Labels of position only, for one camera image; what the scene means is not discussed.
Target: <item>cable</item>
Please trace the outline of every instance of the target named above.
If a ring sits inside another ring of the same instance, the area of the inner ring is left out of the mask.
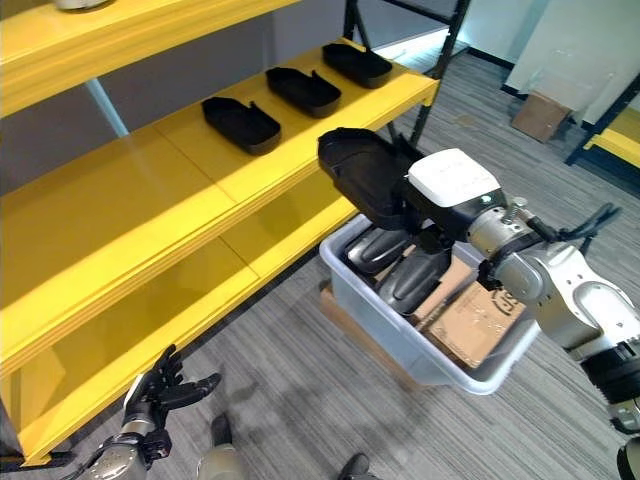
[[[76,480],[77,478],[79,478],[80,475],[82,475],[87,468],[89,468],[91,465],[96,463],[96,461],[104,453],[105,448],[106,447],[98,448],[98,450],[96,450],[91,454],[91,456],[89,457],[89,460],[87,460],[85,463],[80,465],[80,467],[78,467],[78,469],[75,472],[71,472],[69,475],[67,475],[66,477],[62,477],[60,480]]]
[[[561,228],[559,231],[556,231],[538,217],[531,218],[527,221],[527,225],[547,242],[569,242],[583,238],[584,241],[580,245],[579,250],[582,255],[586,256],[593,239],[598,235],[600,230],[618,218],[621,212],[622,208],[616,207],[612,203],[605,203],[593,215],[573,230]]]

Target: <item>cardboard box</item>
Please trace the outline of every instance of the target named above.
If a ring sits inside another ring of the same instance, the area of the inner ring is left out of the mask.
[[[568,107],[538,92],[531,92],[511,126],[545,143],[570,112]]]
[[[487,291],[477,282],[423,333],[462,367],[478,367],[524,310],[505,290]]]

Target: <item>gray plastic bin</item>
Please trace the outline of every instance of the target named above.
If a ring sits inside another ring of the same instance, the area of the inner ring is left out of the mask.
[[[495,392],[535,340],[540,329],[525,310],[497,348],[478,368],[465,372],[398,315],[341,260],[345,246],[371,222],[359,215],[326,238],[320,256],[331,268],[336,302],[420,385],[456,385],[475,395]],[[476,267],[481,258],[473,247],[456,244],[454,253]]]

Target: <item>black tray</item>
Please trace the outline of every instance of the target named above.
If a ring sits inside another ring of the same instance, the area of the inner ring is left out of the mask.
[[[264,155],[280,141],[280,124],[251,102],[212,97],[202,102],[207,123],[251,155]]]
[[[328,117],[338,108],[342,93],[315,70],[310,77],[295,68],[272,68],[266,75],[273,92],[312,117]]]
[[[406,230],[370,227],[349,243],[344,253],[358,273],[373,277],[400,258],[411,239]]]
[[[320,167],[374,225],[385,230],[415,227],[397,187],[422,153],[403,137],[392,145],[359,128],[332,130],[318,142]]]
[[[376,290],[400,315],[411,315],[438,287],[450,265],[450,249],[433,254],[417,247],[396,263]]]
[[[365,88],[378,88],[387,83],[393,65],[367,49],[362,52],[343,43],[322,47],[325,63]]]

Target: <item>yellow shelf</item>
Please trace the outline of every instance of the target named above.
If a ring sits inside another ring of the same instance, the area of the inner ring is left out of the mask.
[[[2,116],[297,0],[115,0],[82,13],[2,2]]]
[[[388,84],[366,90],[325,67],[319,49],[289,65],[337,85],[340,109],[307,118],[271,95],[263,74],[219,93],[255,100],[281,122],[282,142],[267,155],[230,144],[196,104],[1,199],[0,376],[316,171],[326,131],[379,128],[437,85],[396,65]]]
[[[196,338],[353,213],[317,172],[5,378],[27,464],[121,395],[167,344]]]
[[[613,153],[640,168],[640,112],[624,109],[601,134],[594,135],[584,148],[592,145]]]
[[[341,92],[338,111],[323,119],[300,113],[270,92],[264,74],[255,75],[218,92],[248,105],[256,104],[282,126],[282,141],[273,152],[251,157],[230,145],[218,132],[202,121],[199,103],[153,124],[174,146],[198,165],[211,180],[237,202],[259,195],[271,185],[290,185],[318,168],[317,139],[338,127],[383,127],[436,90],[437,80],[395,64],[391,79],[382,88],[367,90],[326,66],[322,50],[315,49],[284,66],[307,74],[315,70]]]
[[[149,127],[4,196],[0,376],[193,251],[233,206]]]

